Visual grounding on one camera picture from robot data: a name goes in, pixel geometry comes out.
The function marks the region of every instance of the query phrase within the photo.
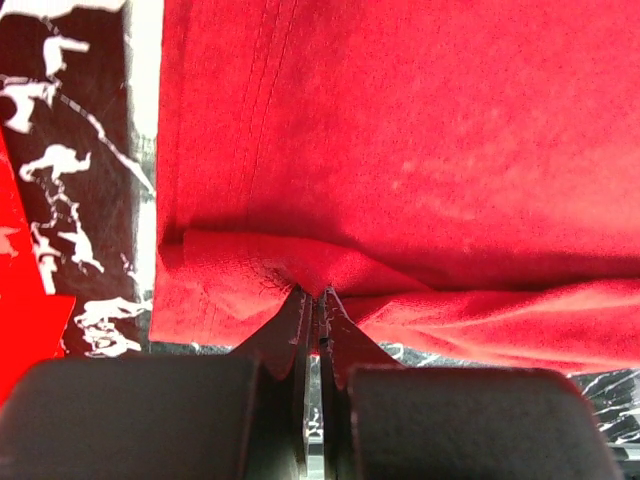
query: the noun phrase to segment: red fabric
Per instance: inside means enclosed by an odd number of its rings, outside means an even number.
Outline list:
[[[19,378],[60,354],[75,300],[47,296],[22,202],[0,135],[0,407]]]
[[[378,341],[640,364],[634,2],[168,0],[153,340],[291,285]]]

